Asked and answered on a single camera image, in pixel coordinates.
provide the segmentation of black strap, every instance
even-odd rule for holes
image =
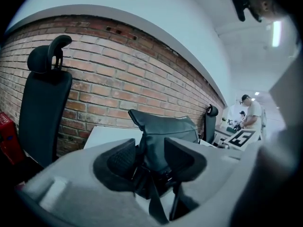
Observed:
[[[161,204],[156,185],[151,176],[151,172],[147,168],[139,166],[134,172],[132,181],[134,183],[135,192],[140,191],[143,188],[147,189],[148,197],[151,199],[149,214],[162,225],[169,223]]]

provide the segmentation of white t-shirt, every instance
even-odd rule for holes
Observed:
[[[258,117],[257,121],[255,121],[252,125],[246,126],[245,128],[261,132],[262,109],[261,109],[261,105],[257,101],[252,101],[251,105],[248,107],[248,110],[247,110],[247,121],[250,121],[253,116],[257,116]]]

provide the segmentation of white ceiling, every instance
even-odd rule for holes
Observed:
[[[195,0],[210,17],[230,57],[236,90],[269,91],[294,59],[296,31],[282,21],[279,47],[272,47],[272,22],[258,23],[245,11],[240,22],[230,0]]]

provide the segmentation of chair headrest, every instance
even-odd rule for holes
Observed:
[[[207,108],[206,113],[208,116],[214,117],[219,114],[219,110],[215,106],[210,104],[210,106]]]
[[[68,35],[56,37],[50,45],[41,45],[33,49],[27,59],[28,69],[35,73],[46,73],[52,68],[52,59],[56,57],[55,68],[61,69],[63,60],[62,48],[72,42]]]

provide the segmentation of white wall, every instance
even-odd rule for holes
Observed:
[[[233,103],[225,49],[194,0],[27,0],[8,32],[40,18],[68,14],[112,18],[151,34],[196,67],[227,105]]]

